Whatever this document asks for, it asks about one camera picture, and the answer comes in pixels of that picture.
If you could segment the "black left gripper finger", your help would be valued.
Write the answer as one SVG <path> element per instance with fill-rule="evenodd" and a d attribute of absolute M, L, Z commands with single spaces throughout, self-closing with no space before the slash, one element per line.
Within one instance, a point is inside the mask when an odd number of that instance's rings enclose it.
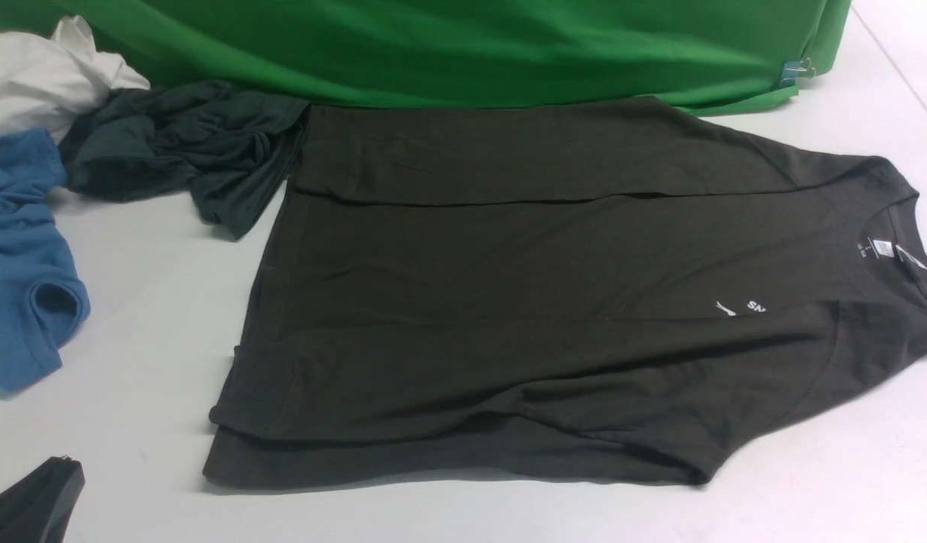
<path fill-rule="evenodd" d="M 80 462 L 47 459 L 0 492 L 0 542 L 63 542 L 85 484 Z"/>

